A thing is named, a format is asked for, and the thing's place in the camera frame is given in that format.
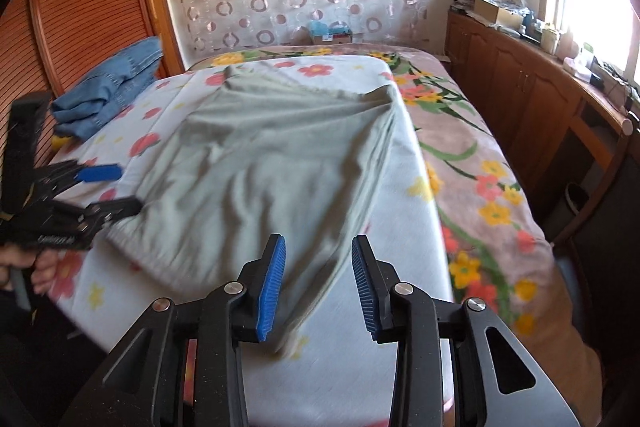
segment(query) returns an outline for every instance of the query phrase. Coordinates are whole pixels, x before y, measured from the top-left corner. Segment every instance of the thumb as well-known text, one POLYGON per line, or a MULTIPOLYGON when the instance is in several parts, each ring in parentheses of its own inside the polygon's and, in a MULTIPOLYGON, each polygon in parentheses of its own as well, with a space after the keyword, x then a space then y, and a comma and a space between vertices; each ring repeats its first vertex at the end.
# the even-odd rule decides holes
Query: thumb
POLYGON ((36 254, 26 252, 15 245, 0 247, 0 266, 28 268, 36 260, 36 254))

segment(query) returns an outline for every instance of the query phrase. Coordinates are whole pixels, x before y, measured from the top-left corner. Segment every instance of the denim fabric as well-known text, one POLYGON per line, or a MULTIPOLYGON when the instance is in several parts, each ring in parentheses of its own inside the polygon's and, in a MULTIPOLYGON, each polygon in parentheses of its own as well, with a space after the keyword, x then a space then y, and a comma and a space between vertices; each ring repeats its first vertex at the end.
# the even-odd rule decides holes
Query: denim fabric
POLYGON ((133 78, 122 82, 113 98, 105 103, 98 112, 80 120, 61 122, 57 119, 58 123, 54 127, 54 133, 58 136, 75 136, 80 141, 87 141, 113 120, 129 103, 133 102, 150 84, 153 84, 159 63, 160 60, 156 60, 133 78))
POLYGON ((149 37, 98 64, 51 104, 55 132, 92 137, 153 82, 161 57, 160 39, 149 37))

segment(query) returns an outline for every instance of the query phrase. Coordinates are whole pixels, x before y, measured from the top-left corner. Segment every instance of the box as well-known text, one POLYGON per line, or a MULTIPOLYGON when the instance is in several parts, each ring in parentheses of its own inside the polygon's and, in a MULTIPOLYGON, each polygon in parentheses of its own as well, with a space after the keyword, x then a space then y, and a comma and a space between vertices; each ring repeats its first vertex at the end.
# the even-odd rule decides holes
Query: box
POLYGON ((350 44, 351 34, 341 33, 337 35, 316 35, 313 37, 313 42, 316 46, 321 46, 322 44, 350 44))
POLYGON ((474 3, 474 12, 493 24, 507 26, 507 28, 516 31, 519 31, 520 25, 524 20, 522 15, 514 13, 507 8, 500 7, 488 0, 476 0, 474 3))

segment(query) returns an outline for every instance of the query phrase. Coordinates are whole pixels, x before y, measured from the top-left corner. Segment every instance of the floral bedspread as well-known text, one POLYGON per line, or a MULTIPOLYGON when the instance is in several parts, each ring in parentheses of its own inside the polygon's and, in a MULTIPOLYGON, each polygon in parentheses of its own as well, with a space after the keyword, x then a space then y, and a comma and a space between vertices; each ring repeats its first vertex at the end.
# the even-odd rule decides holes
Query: floral bedspread
POLYGON ((219 55, 192 70, 301 55, 370 55, 393 73, 428 178, 410 196, 435 199, 458 301, 477 296, 516 333, 584 425, 600 415, 600 363, 571 325, 571 302, 526 195, 482 118, 436 58, 379 44, 275 46, 219 55))

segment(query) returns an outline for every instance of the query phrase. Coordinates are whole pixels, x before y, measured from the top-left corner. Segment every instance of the metal screw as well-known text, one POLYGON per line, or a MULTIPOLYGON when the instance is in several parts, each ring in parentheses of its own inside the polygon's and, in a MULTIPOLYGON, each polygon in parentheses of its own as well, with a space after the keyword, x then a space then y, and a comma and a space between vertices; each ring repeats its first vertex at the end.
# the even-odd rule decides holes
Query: metal screw
POLYGON ((470 310, 473 310, 475 312, 481 312, 486 308, 486 302, 484 302, 479 297, 471 297, 466 301, 466 305, 469 307, 470 310))
POLYGON ((151 307, 154 309, 155 312, 167 311, 169 309, 169 306, 171 306, 171 301, 166 297, 161 297, 159 299, 156 299, 154 303, 151 304, 151 307))
POLYGON ((228 293, 229 295, 237 295, 243 289, 244 288, 242 287, 241 283, 239 283, 238 281, 228 282, 227 284, 225 284, 225 293, 228 293))
POLYGON ((414 292, 414 287, 408 282, 399 282, 394 286, 394 290, 400 295, 411 295, 414 292))

